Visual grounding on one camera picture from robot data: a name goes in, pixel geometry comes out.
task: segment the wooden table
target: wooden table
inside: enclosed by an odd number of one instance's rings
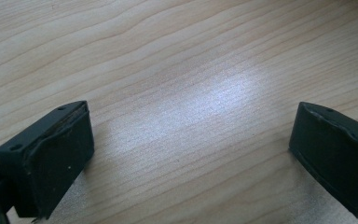
[[[358,120],[358,0],[0,1],[0,145],[83,99],[44,223],[358,223],[287,150],[300,101]]]

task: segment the light wood tabletop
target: light wood tabletop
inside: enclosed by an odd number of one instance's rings
[[[78,100],[42,223],[358,223],[288,151],[301,101],[358,120],[358,0],[0,0],[0,145]]]

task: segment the black object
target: black object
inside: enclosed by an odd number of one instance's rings
[[[94,152],[86,101],[63,105],[0,146],[0,223],[48,218]]]
[[[358,122],[300,103],[290,150],[311,175],[358,217]]]

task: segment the screw hole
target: screw hole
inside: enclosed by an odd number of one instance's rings
[[[22,147],[22,144],[17,144],[17,145],[14,145],[14,146],[11,146],[9,148],[10,151],[15,151],[15,150],[18,150]]]

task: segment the wood grain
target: wood grain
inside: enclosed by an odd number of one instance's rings
[[[358,119],[358,0],[0,1],[0,145],[83,99],[43,223],[358,223],[287,150],[300,101]]]

